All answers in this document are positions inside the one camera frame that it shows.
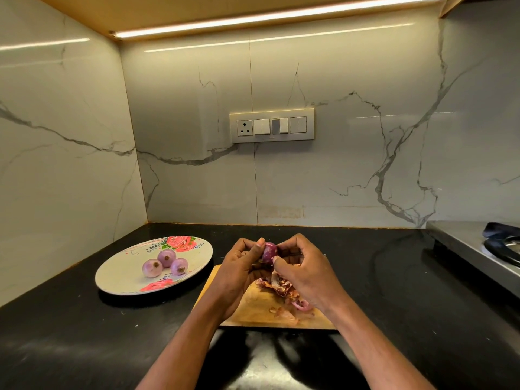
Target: stainless steel stove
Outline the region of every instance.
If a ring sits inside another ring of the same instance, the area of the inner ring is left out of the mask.
[[[486,229],[488,225],[491,225],[491,231]],[[494,233],[493,225],[498,225],[499,228]],[[490,236],[489,239],[483,236],[484,229],[487,230],[486,236]],[[520,297],[520,262],[517,261],[520,257],[520,223],[508,222],[500,225],[433,220],[426,223],[426,231],[435,240]]]

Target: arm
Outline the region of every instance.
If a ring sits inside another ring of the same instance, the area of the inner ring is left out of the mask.
[[[327,258],[307,238],[295,235],[278,248],[285,260],[275,257],[275,270],[335,325],[372,390],[434,389],[348,296]],[[301,266],[288,262],[300,262]]]
[[[255,279],[266,276],[262,271],[249,272],[264,247],[263,238],[258,242],[238,240],[224,258],[210,287],[153,363],[137,390],[195,388],[218,326],[235,312],[248,286]]]

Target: electrical switch panel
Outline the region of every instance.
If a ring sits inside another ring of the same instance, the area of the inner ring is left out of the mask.
[[[231,142],[314,139],[314,108],[230,113]]]

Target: black countertop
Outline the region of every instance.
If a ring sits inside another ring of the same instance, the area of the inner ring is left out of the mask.
[[[236,240],[303,233],[342,285],[437,388],[520,388],[520,303],[422,230],[151,223],[0,308],[1,389],[134,388]],[[164,291],[116,297],[97,268],[138,242],[193,235],[212,262]],[[348,346],[321,331],[218,332],[200,389],[367,388]]]

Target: cutting board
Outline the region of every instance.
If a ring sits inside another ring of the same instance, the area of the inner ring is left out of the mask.
[[[210,277],[207,279],[197,302],[204,295],[211,282],[215,278],[220,265],[216,265],[211,271]],[[287,319],[283,317],[275,317],[275,314],[269,312],[270,308],[278,309],[279,307],[287,308],[298,319]],[[335,330],[334,325],[321,313],[317,308],[313,308],[308,312],[301,312],[292,305],[284,305],[284,298],[277,295],[271,289],[258,287],[252,283],[244,293],[242,301],[235,313],[221,326],[242,326],[242,327],[277,327],[277,328],[297,328],[297,329],[321,329]]]

